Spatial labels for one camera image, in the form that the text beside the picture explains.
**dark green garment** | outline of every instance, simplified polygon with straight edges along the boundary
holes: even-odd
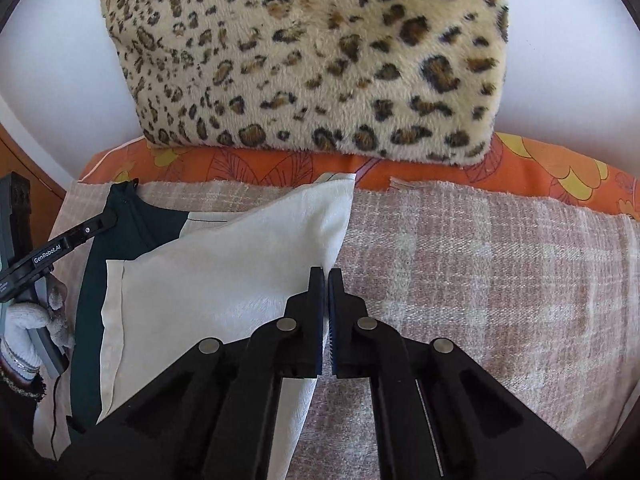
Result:
[[[135,260],[175,240],[188,213],[151,206],[136,195],[137,182],[111,186],[106,207],[118,218],[116,225],[97,235],[82,278],[76,313],[76,346],[71,360],[71,423],[87,430],[100,415],[100,346],[102,304],[107,290],[107,260]],[[74,440],[78,432],[70,425]]]

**leopard print pillow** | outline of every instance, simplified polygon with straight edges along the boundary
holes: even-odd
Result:
[[[473,164],[505,73],[506,0],[101,0],[158,146]]]

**orange cushion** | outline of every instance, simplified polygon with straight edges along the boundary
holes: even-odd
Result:
[[[153,148],[141,137],[95,155],[82,172],[81,182],[235,180],[295,187],[327,172],[356,173],[356,186],[361,189],[380,191],[409,182],[445,180],[488,191],[549,196],[594,211],[628,214],[640,221],[636,178],[561,146],[500,133],[494,135],[484,161],[466,168],[329,153],[211,146]]]

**white glove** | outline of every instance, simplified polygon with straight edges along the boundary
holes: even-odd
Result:
[[[6,309],[4,337],[0,342],[1,361],[4,370],[21,384],[31,383],[42,364],[28,329],[47,327],[51,340],[61,351],[74,345],[65,318],[66,286],[52,274],[48,274],[46,280],[46,308],[34,303],[14,303]]]

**white pillowcase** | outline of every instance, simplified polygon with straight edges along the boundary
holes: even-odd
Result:
[[[137,260],[108,260],[98,421],[201,339],[233,342],[282,316],[311,267],[333,267],[353,187],[354,175],[301,186],[222,226],[185,225],[188,234]],[[284,380],[268,479],[285,477],[315,385]]]

